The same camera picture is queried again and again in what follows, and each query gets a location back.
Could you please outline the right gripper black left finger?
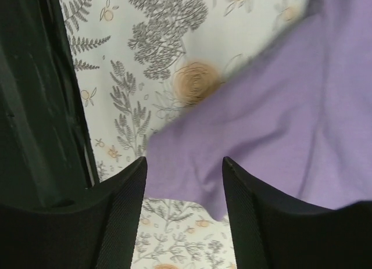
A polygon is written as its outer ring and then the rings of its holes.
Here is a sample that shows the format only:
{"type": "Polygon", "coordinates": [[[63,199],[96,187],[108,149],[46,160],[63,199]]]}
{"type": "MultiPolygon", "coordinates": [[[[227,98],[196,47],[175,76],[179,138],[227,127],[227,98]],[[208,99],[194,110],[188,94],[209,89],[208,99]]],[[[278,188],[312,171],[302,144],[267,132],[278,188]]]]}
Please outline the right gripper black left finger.
{"type": "Polygon", "coordinates": [[[146,173],[140,157],[65,204],[1,205],[1,267],[130,268],[146,173]]]}

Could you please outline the purple t shirt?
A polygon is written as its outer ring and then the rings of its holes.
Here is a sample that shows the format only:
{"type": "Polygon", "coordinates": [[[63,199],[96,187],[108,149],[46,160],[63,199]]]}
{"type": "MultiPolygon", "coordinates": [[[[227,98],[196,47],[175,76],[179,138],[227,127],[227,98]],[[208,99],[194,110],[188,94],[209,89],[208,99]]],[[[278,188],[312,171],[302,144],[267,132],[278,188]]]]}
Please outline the purple t shirt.
{"type": "Polygon", "coordinates": [[[318,206],[371,199],[371,0],[310,0],[246,70],[154,134],[145,196],[219,220],[226,156],[318,206]]]}

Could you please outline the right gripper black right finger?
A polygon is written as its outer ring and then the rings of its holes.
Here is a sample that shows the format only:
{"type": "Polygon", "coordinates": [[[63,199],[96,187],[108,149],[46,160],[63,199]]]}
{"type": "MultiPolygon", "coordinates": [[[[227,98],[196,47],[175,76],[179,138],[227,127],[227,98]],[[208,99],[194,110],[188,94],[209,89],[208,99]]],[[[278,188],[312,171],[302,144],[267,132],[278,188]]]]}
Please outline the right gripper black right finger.
{"type": "Polygon", "coordinates": [[[223,160],[238,268],[370,268],[371,203],[330,210],[289,196],[223,160]]]}

